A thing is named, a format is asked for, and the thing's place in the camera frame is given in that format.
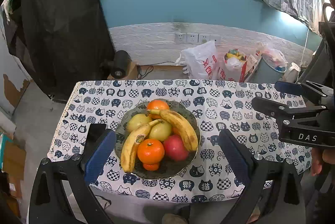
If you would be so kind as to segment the person right hand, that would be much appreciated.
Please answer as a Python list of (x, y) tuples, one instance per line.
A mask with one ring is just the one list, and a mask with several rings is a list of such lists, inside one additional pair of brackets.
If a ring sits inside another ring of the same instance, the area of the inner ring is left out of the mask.
[(323, 168), (325, 163), (334, 165), (335, 164), (335, 150), (334, 149), (320, 149), (314, 147), (312, 149), (312, 163), (311, 163), (311, 174), (312, 176), (318, 175)]

